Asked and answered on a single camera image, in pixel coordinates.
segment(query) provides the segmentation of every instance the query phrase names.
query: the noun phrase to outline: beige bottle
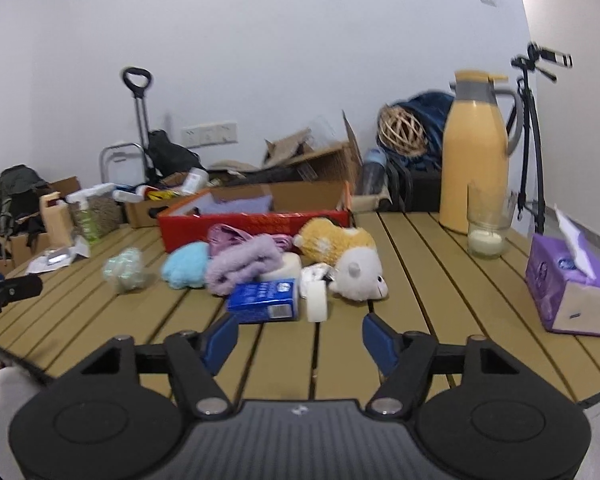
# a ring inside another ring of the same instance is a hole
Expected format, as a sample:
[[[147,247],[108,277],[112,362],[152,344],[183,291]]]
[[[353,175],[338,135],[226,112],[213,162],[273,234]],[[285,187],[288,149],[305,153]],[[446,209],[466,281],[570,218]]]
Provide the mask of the beige bottle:
[[[459,70],[452,89],[456,98],[446,120],[442,143],[442,189],[440,223],[466,234],[467,186],[470,182],[484,192],[502,194],[507,190],[509,156],[522,132],[522,101],[510,88],[494,88],[494,81],[506,76],[478,70]],[[507,131],[498,109],[496,95],[508,94],[516,102],[516,129]]]
[[[69,205],[60,199],[60,193],[56,191],[40,197],[40,214],[52,248],[71,247],[74,244],[74,223]]]

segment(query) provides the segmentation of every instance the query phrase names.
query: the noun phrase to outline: yellow thermos jug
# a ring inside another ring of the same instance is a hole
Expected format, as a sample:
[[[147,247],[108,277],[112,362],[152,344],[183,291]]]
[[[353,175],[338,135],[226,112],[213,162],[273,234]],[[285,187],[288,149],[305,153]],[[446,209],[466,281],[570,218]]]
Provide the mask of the yellow thermos jug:
[[[456,98],[446,119],[442,142],[442,189],[440,223],[466,234],[467,185],[484,192],[504,193],[509,179],[509,156],[522,132],[522,101],[511,88],[494,88],[506,76],[479,70],[459,70],[451,88]],[[496,95],[508,94],[516,102],[516,129],[507,131],[498,109]]]

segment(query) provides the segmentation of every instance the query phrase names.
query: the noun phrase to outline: power socket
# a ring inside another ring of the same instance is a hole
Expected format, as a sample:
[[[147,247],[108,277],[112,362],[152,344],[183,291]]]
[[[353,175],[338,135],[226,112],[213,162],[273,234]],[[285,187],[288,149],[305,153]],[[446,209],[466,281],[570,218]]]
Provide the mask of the power socket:
[[[185,148],[232,142],[238,142],[238,123],[232,121],[198,124],[182,129],[182,145]]]

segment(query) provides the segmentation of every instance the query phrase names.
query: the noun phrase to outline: yellow and white plush toy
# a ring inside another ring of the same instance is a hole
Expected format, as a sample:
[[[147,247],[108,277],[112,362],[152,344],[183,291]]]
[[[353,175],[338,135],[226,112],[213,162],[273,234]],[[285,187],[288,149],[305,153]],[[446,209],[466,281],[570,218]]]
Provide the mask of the yellow and white plush toy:
[[[313,218],[294,237],[294,245],[312,260],[334,268],[331,292],[355,301],[381,300],[388,294],[376,243],[364,229]]]

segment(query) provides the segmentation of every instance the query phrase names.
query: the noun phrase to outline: red box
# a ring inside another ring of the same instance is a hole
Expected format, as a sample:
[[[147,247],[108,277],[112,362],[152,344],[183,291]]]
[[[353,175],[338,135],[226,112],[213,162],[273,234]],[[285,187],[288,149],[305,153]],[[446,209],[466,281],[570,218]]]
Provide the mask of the red box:
[[[192,214],[196,200],[211,193],[216,202],[256,198],[270,194],[272,211],[265,214]],[[209,228],[228,224],[250,235],[296,235],[311,218],[325,216],[342,227],[350,225],[350,193],[347,182],[281,182],[252,186],[218,187],[178,202],[158,215],[164,249],[171,253],[183,245],[206,242]]]

